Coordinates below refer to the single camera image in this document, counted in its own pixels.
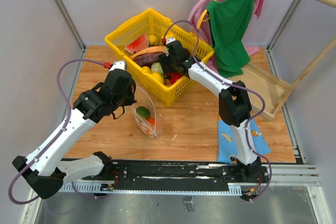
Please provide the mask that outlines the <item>green mango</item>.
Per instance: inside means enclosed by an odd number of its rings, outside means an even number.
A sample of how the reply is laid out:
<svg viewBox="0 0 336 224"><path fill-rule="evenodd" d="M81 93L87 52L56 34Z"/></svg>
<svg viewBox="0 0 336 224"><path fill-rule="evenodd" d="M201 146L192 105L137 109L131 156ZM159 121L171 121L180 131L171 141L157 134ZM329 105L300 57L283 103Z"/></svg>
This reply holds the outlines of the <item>green mango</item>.
<svg viewBox="0 0 336 224"><path fill-rule="evenodd" d="M151 112L144 106L139 106L136 108L136 113L143 117L145 120L151 117Z"/></svg>

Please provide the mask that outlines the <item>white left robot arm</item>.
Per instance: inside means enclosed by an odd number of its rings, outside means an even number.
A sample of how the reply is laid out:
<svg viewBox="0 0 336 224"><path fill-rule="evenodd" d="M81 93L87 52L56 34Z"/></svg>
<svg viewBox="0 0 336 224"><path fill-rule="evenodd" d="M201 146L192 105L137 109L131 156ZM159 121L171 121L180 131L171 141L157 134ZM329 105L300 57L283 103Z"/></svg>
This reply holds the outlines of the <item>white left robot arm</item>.
<svg viewBox="0 0 336 224"><path fill-rule="evenodd" d="M93 176L102 180L113 174L113 161L103 152L87 158L63 161L69 149L103 117L136 102L135 81L123 69L110 70L105 81L83 92L65 121L27 157L17 156L12 165L34 192L48 199L69 182Z"/></svg>

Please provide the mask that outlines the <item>clear polka dot zip bag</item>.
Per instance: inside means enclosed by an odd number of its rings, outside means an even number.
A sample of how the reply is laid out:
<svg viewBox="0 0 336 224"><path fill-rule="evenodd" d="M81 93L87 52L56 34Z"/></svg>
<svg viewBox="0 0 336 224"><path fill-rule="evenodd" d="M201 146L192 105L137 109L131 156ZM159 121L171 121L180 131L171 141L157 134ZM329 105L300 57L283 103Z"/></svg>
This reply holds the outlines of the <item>clear polka dot zip bag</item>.
<svg viewBox="0 0 336 224"><path fill-rule="evenodd" d="M136 103L131 105L131 109L139 129L149 138L159 138L162 134L162 124L149 94L142 87L137 87L135 100Z"/></svg>

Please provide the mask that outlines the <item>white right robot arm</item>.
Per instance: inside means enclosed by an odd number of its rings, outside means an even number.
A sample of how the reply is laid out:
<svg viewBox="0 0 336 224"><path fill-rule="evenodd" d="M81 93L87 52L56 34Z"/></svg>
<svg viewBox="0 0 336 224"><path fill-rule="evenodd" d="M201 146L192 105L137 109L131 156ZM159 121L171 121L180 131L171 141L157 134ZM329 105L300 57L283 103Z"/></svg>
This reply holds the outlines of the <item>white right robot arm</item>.
<svg viewBox="0 0 336 224"><path fill-rule="evenodd" d="M163 38L162 43L166 47L165 55L160 56L164 73L176 72L194 80L218 98L219 116L230 126L236 143L238 177L250 182L261 168L261 160L254 150L251 136L251 103L245 84L222 78L199 59L190 56L181 42L174 38Z"/></svg>

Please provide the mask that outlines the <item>orange persimmon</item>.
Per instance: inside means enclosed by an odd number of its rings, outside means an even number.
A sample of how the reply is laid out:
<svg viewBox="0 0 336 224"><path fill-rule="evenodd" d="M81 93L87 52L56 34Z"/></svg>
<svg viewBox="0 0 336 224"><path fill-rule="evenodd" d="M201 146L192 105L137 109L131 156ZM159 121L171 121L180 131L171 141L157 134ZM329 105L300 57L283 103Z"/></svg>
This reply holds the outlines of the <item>orange persimmon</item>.
<svg viewBox="0 0 336 224"><path fill-rule="evenodd" d="M155 119L154 118L148 118L146 120L152 127L155 127Z"/></svg>

